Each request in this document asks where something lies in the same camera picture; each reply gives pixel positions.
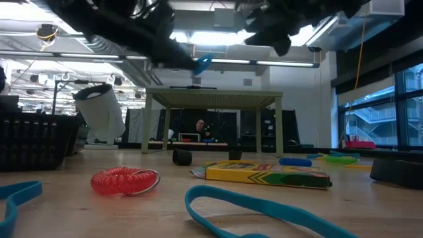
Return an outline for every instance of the black basket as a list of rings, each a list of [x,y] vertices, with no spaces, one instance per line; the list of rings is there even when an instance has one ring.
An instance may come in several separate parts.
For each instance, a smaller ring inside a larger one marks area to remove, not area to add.
[[[81,123],[75,116],[0,113],[0,171],[57,168]]]

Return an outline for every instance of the table surface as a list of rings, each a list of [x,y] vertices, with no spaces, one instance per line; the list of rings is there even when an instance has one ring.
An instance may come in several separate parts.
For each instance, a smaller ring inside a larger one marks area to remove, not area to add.
[[[94,151],[68,157],[56,171],[0,173],[0,186],[41,180],[43,195],[19,208],[14,238],[214,237],[184,207],[185,192],[197,184],[216,186],[306,209],[359,237],[419,237],[423,233],[423,192],[375,182],[369,171],[325,167],[330,190],[241,184],[194,178],[190,167],[172,164],[172,151],[140,155],[138,149]],[[194,164],[226,160],[227,153],[193,152]],[[243,159],[274,164],[274,154],[244,153]],[[158,170],[162,181],[136,196],[101,196],[93,192],[93,174],[127,166]],[[4,213],[0,202],[0,214]],[[290,223],[234,205],[201,198],[193,203],[218,227],[242,235],[318,237]]]
[[[167,108],[195,109],[264,109],[282,97],[282,92],[212,89],[147,89],[146,93]]]

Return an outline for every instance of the person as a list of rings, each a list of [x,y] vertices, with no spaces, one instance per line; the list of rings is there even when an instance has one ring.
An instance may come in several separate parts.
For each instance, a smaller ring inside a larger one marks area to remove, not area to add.
[[[203,119],[199,119],[196,124],[195,132],[200,134],[201,140],[211,138],[211,133],[206,130],[207,124]]]

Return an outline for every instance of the red coiled keychain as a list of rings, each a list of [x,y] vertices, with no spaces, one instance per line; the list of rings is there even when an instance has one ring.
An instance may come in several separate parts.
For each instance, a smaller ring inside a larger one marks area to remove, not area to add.
[[[151,169],[116,167],[95,174],[91,187],[100,194],[138,195],[150,191],[160,182],[160,174]]]

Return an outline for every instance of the table leg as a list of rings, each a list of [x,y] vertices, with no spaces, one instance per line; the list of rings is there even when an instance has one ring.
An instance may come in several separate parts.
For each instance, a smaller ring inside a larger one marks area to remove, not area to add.
[[[256,109],[256,150],[262,153],[262,111]]]
[[[145,99],[145,108],[143,114],[143,139],[141,145],[141,153],[148,153],[148,142],[150,140],[150,125],[151,125],[151,107],[153,106],[153,95],[147,93]]]
[[[282,97],[275,98],[276,114],[276,156],[284,156],[284,136],[282,128]]]
[[[165,131],[163,133],[163,149],[167,149],[167,142],[169,140],[169,126],[171,123],[171,109],[166,108],[166,117],[165,117]]]

